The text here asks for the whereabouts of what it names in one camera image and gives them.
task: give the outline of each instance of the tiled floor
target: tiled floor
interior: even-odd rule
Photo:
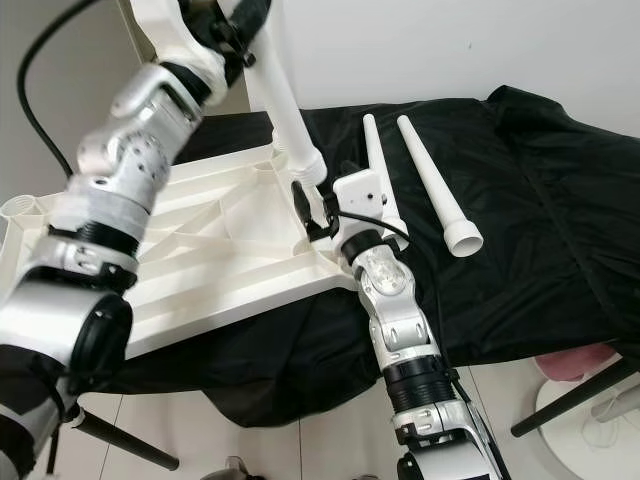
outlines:
[[[530,361],[460,372],[488,419],[514,480],[579,480],[558,462],[537,432],[520,439],[509,433],[515,421],[532,411],[542,384]],[[382,382],[331,412],[274,429],[239,428],[200,392],[93,394],[81,403],[178,456],[181,466],[169,472],[64,428],[57,469],[61,480],[198,480],[221,468],[228,455],[242,456],[255,473],[272,480],[351,480],[364,473],[395,480],[395,464],[402,454],[389,424],[392,411]],[[37,471],[42,469],[43,459]],[[30,480],[38,478],[33,474]]]

